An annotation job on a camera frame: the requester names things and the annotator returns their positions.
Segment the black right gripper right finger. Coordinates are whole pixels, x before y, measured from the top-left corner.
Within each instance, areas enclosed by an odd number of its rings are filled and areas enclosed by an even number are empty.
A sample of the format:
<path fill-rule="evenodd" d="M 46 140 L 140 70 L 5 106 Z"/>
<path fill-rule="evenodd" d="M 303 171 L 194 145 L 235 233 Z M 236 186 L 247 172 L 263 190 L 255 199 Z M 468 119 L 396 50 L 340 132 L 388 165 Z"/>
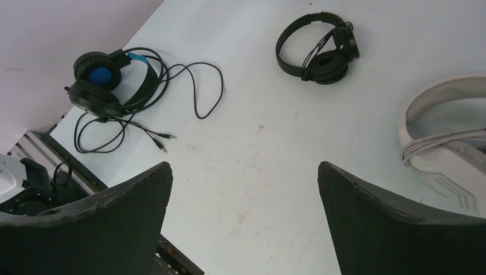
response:
<path fill-rule="evenodd" d="M 431 207 L 322 162 L 318 186 L 342 274 L 484 274 L 485 219 Z"/>

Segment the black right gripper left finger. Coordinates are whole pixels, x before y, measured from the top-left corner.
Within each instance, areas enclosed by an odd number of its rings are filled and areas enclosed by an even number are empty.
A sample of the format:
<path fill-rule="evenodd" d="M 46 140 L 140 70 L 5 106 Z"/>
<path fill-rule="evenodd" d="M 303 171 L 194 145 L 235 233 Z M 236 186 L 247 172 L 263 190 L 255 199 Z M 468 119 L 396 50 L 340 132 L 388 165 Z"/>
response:
<path fill-rule="evenodd" d="M 34 217 L 1 220 L 2 274 L 150 274 L 173 172 L 161 162 Z"/>

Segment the white headphones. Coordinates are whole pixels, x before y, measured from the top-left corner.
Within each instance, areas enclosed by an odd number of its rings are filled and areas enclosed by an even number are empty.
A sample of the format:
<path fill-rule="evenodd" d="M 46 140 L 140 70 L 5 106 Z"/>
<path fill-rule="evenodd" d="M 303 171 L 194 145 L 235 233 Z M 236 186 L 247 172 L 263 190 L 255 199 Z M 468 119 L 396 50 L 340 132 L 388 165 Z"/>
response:
<path fill-rule="evenodd" d="M 408 126 L 442 103 L 485 98 L 485 75 L 438 82 L 416 94 L 398 122 L 402 163 L 463 213 L 485 217 L 485 151 L 467 140 L 485 140 L 485 128 L 412 138 Z"/>

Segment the blue black headphones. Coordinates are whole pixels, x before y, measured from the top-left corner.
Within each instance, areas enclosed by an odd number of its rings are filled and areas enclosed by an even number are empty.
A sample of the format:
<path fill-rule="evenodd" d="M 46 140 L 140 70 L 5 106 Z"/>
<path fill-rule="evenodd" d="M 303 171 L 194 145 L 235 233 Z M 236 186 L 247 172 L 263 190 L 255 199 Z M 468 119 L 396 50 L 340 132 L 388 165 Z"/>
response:
<path fill-rule="evenodd" d="M 132 61 L 147 67 L 141 86 L 122 104 L 113 91 L 122 83 L 122 69 Z M 168 67 L 159 53 L 150 48 L 118 49 L 112 53 L 88 52 L 73 64 L 75 82 L 65 87 L 70 102 L 100 118 L 123 117 L 152 107 L 165 93 L 165 88 L 153 99 L 163 80 L 168 79 Z"/>

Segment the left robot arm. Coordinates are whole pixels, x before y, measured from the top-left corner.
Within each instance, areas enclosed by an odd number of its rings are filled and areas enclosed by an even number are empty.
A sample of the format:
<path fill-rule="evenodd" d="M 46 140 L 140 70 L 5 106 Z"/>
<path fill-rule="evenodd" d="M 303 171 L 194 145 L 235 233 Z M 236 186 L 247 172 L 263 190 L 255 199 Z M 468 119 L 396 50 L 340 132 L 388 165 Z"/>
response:
<path fill-rule="evenodd" d="M 45 166 L 29 158 L 1 155 L 1 219 L 36 216 L 69 203 L 65 195 L 73 168 L 62 162 L 52 177 Z"/>

